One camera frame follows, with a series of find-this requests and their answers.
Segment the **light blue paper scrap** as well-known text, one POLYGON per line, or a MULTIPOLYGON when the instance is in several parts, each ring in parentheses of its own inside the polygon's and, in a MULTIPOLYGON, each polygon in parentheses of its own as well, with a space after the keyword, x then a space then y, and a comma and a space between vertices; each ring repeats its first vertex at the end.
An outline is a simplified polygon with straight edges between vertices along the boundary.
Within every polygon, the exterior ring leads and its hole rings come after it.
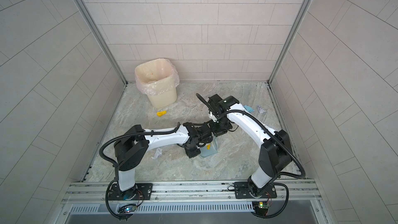
POLYGON ((253 113, 253 112, 254 112, 254 109, 251 108, 251 107, 248 106, 248 105, 244 105, 244 109, 245 109, 247 112, 249 112, 249 113, 253 113))

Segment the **cream plastic trash bin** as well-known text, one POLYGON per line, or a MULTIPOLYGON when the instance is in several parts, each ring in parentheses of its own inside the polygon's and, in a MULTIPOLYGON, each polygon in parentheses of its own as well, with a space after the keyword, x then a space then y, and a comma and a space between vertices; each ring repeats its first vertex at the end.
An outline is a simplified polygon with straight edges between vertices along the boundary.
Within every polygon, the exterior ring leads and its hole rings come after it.
POLYGON ((135 68, 138 90, 147 95, 155 108, 164 108, 176 102, 179 76, 170 60, 159 58, 135 68))

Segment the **aluminium front rail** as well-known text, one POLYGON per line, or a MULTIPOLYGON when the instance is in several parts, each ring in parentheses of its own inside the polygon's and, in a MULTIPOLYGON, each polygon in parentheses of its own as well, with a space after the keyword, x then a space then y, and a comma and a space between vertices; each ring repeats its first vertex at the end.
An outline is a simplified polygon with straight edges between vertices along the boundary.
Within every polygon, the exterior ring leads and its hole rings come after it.
POLYGON ((136 204, 134 214, 155 213, 217 213, 254 212, 252 202, 268 202, 269 213, 280 209, 286 200, 290 203, 308 201, 312 207, 319 207, 321 194, 312 179, 281 179, 274 182, 275 199, 236 199, 228 187, 233 180, 213 181, 152 181, 137 182, 153 184, 149 200, 111 201, 108 199, 108 183, 72 183, 62 203, 72 213, 101 213, 111 209, 118 213, 121 206, 136 204))

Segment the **yellow paper scrap near bin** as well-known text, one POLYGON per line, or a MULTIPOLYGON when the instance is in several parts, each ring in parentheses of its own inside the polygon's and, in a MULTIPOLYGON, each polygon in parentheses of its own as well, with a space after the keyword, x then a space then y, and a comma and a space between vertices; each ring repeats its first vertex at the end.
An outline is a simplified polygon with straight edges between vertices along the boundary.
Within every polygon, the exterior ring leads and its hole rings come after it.
POLYGON ((160 111, 160 112, 157 112, 157 116, 158 116, 158 117, 161 117, 161 116, 163 116, 163 115, 165 115, 165 114, 167 114, 167 111, 160 111))

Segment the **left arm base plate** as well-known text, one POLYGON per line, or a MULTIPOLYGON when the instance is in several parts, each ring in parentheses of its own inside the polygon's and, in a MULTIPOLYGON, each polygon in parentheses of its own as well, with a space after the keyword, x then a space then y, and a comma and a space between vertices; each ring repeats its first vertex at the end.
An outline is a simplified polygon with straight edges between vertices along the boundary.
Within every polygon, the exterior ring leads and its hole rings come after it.
POLYGON ((122 191, 118 183, 114 182, 106 192, 111 201, 142 201, 150 199, 152 188, 153 184, 151 183, 138 183, 132 188, 122 191))

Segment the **circuit board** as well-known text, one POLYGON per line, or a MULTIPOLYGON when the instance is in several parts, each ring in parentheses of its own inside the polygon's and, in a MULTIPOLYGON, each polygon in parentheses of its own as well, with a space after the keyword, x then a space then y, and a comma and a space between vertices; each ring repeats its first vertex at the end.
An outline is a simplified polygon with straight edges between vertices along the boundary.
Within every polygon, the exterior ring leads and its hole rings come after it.
POLYGON ((270 204, 268 202, 252 202, 253 214, 265 218, 270 209, 270 204))
POLYGON ((136 204, 127 204, 124 206, 119 207, 118 213, 119 214, 128 214, 136 211, 137 205, 136 204))

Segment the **left circuit board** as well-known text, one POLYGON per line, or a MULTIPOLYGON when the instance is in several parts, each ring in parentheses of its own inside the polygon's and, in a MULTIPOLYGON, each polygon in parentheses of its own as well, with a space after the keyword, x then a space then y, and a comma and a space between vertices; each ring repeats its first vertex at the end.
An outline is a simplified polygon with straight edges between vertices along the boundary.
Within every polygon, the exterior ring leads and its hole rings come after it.
POLYGON ((119 214, 128 214, 136 211, 137 205, 136 204, 127 204, 124 206, 119 207, 118 213, 119 214))

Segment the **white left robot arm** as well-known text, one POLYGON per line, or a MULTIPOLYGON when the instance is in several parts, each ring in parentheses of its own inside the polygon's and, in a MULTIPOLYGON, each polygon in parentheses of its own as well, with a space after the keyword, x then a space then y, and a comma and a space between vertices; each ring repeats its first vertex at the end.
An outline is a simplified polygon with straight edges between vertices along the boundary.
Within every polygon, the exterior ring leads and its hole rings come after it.
POLYGON ((163 146, 178 145, 189 158, 198 156, 200 148, 213 140, 208 122, 195 125, 191 122, 177 123, 174 128, 149 130, 140 124, 124 135, 107 141, 99 149, 102 159, 113 164, 119 190, 124 192, 135 187, 135 168, 146 152, 163 146))

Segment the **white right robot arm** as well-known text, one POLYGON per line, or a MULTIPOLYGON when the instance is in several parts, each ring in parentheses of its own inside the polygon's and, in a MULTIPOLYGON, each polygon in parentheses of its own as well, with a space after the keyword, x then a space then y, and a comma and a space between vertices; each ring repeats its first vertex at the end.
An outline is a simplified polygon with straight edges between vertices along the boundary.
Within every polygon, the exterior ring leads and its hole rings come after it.
POLYGON ((259 146, 259 167, 248 178, 248 190, 254 197, 264 195, 266 188, 280 176, 296 179, 306 177, 303 166, 292 152, 286 131, 275 131, 266 127, 233 96, 222 99, 215 94, 205 100, 197 93, 196 97, 209 109, 213 133, 225 133, 231 129, 231 123, 234 123, 259 146))

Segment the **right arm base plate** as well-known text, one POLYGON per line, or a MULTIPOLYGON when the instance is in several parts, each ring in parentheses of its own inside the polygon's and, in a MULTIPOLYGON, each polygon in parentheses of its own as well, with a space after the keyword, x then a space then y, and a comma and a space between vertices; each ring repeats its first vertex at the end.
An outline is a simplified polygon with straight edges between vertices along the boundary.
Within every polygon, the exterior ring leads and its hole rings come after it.
POLYGON ((236 181, 228 187, 228 191, 233 191, 236 199, 277 198, 276 189, 271 184, 267 184, 263 188, 258 188, 254 183, 248 181, 236 181))

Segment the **clear plastic bin liner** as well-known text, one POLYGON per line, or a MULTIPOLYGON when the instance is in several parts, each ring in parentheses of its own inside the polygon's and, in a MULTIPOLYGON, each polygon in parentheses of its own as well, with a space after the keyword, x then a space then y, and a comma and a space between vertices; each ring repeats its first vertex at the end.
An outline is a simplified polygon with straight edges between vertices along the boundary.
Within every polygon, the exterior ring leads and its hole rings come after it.
POLYGON ((138 90, 145 95, 159 95, 176 89, 180 79, 176 67, 169 59, 159 58, 135 68, 135 81, 138 90))

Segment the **pale green dustpan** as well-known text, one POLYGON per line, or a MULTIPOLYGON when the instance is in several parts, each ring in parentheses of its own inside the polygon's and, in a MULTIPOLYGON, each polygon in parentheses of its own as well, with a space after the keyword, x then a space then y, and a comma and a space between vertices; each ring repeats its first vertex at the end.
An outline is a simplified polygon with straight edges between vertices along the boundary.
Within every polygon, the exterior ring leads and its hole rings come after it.
POLYGON ((200 157, 202 157, 202 158, 206 158, 206 157, 209 157, 209 156, 212 156, 212 155, 215 155, 218 153, 218 146, 217 146, 216 138, 212 138, 211 142, 210 142, 210 140, 208 140, 206 143, 199 143, 198 147, 200 149, 200 157))

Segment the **white paper scrap front left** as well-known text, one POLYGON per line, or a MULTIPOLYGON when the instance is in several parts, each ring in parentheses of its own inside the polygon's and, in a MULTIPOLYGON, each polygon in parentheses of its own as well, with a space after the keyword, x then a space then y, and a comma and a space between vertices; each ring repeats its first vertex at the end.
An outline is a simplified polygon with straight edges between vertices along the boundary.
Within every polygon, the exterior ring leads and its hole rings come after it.
POLYGON ((160 156, 162 156, 162 154, 163 154, 163 149, 162 148, 157 148, 156 150, 155 150, 155 153, 154 153, 154 155, 151 157, 153 160, 156 160, 156 159, 158 159, 160 156))

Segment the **right circuit board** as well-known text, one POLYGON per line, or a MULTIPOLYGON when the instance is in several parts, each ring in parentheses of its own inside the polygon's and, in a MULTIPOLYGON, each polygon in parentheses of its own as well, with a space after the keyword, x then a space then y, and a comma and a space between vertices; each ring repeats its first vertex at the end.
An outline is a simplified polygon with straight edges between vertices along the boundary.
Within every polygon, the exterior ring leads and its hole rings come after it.
POLYGON ((268 202, 252 202, 253 214, 265 218, 270 209, 270 204, 268 202))

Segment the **pink white printed paper scrap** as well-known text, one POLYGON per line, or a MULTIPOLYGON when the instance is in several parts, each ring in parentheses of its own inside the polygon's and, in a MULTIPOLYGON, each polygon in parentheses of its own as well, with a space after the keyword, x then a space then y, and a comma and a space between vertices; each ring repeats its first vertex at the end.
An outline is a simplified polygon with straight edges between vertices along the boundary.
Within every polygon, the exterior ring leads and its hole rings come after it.
POLYGON ((265 110, 262 106, 258 106, 257 109, 258 109, 258 113, 259 114, 266 114, 267 113, 267 110, 265 110))

